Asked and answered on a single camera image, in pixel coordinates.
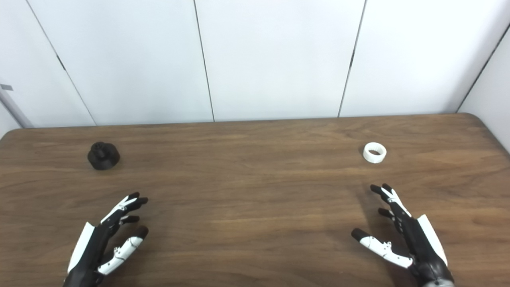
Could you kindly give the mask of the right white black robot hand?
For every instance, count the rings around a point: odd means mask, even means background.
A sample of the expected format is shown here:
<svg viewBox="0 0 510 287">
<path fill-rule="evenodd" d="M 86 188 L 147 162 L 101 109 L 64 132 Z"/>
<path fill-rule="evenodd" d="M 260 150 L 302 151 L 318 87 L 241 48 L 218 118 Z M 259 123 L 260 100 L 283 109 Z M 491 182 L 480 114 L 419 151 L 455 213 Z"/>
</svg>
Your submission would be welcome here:
<svg viewBox="0 0 510 287">
<path fill-rule="evenodd" d="M 423 214 L 414 218 L 395 189 L 386 183 L 372 184 L 370 189 L 390 207 L 379 208 L 378 213 L 393 222 L 406 242 L 408 254 L 397 254 L 390 241 L 383 242 L 359 228 L 353 229 L 351 236 L 377 256 L 410 271 L 419 287 L 453 287 L 455 282 L 444 248 L 428 217 Z"/>
</svg>

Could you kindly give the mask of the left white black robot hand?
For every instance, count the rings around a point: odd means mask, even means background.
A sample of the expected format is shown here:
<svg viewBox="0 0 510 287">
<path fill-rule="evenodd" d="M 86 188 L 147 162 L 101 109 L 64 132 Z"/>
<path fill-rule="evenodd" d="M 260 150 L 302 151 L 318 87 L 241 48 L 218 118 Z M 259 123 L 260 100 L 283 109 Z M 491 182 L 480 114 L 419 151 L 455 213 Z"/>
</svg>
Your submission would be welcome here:
<svg viewBox="0 0 510 287">
<path fill-rule="evenodd" d="M 139 226 L 122 245 L 109 252 L 106 249 L 122 225 L 140 220 L 129 213 L 147 202 L 147 197 L 135 192 L 117 203 L 97 226 L 89 222 L 84 225 L 71 255 L 64 287 L 98 287 L 135 252 L 148 235 L 146 226 Z"/>
</svg>

